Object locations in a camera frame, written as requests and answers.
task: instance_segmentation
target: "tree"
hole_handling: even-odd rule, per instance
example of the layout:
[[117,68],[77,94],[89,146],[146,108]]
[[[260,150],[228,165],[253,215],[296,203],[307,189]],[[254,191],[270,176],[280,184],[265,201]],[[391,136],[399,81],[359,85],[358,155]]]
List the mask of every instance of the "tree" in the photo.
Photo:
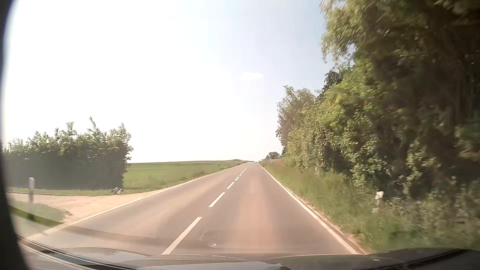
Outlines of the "tree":
[[9,186],[26,186],[35,177],[38,188],[110,189],[122,187],[127,171],[131,135],[121,123],[102,132],[90,117],[92,128],[78,133],[73,122],[53,136],[35,132],[26,141],[8,142],[3,153]]
[[280,157],[280,154],[278,154],[277,152],[270,152],[266,156],[267,159],[271,159],[271,160],[278,159],[278,157]]
[[329,0],[322,10],[337,68],[321,98],[296,107],[288,159],[390,196],[394,181],[423,198],[479,179],[478,2]]
[[306,88],[295,90],[291,86],[284,86],[285,97],[278,106],[278,128],[276,136],[280,139],[280,143],[285,147],[288,143],[288,133],[299,126],[300,114],[299,110],[305,104],[313,103],[315,96]]

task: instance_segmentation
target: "grass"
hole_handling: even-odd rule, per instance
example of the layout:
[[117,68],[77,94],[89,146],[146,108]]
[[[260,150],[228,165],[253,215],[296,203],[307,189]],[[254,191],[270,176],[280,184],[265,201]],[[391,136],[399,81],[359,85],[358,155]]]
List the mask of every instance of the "grass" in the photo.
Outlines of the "grass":
[[28,219],[45,226],[55,226],[61,224],[65,212],[44,204],[34,204],[32,214],[29,213],[27,202],[10,200],[10,213],[24,219]]
[[[244,160],[179,161],[131,163],[124,175],[122,194],[147,192],[180,184],[203,175],[219,172]],[[10,187],[10,191],[27,192],[28,188]],[[36,193],[100,196],[111,195],[111,190],[51,190],[36,189]]]
[[316,175],[309,169],[300,172],[282,160],[263,160],[260,165],[343,232],[354,235],[367,250],[414,247],[480,250],[480,220],[467,215],[467,207],[453,205],[443,196],[423,201],[392,199],[383,203],[383,211],[373,213],[374,190],[357,190],[340,174]]

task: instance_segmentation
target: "dirt side road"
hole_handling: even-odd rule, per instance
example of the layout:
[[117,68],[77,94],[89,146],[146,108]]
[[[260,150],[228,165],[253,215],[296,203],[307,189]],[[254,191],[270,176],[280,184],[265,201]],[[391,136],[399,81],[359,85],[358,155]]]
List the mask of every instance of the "dirt side road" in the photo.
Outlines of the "dirt side road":
[[[45,204],[67,212],[61,222],[71,223],[124,203],[148,196],[155,192],[158,192],[158,190],[144,193],[109,196],[35,195],[34,202]],[[9,193],[7,197],[17,201],[28,201],[27,194]]]

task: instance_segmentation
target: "green field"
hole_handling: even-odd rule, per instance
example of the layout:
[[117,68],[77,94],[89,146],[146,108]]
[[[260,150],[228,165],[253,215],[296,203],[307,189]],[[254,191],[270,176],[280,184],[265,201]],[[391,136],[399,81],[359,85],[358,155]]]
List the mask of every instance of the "green field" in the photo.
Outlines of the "green field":
[[[203,175],[225,170],[242,163],[244,160],[215,161],[179,161],[131,163],[124,175],[122,194],[152,191],[180,184]],[[27,188],[9,188],[10,191],[27,192]],[[36,189],[37,193],[69,194],[69,195],[111,195],[110,190],[47,190]]]

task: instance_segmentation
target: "asphalt road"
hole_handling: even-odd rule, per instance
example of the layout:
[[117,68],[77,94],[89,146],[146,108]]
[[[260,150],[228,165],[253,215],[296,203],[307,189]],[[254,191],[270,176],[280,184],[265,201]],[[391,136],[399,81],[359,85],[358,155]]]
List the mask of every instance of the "asphalt road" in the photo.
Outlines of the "asphalt road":
[[161,254],[350,254],[256,162],[203,177],[34,240]]

